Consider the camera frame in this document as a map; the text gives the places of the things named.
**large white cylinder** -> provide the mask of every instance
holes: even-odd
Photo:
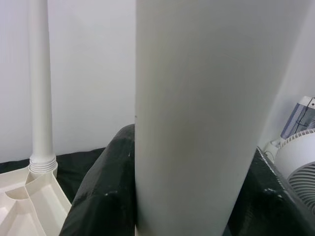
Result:
[[[223,233],[309,2],[137,1],[140,236]]]
[[[45,173],[57,166],[52,145],[47,0],[29,0],[29,46],[33,137],[30,170]]]

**plastic base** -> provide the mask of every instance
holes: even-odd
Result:
[[[25,167],[0,175],[0,235],[59,235],[71,203],[55,172],[35,174]]]

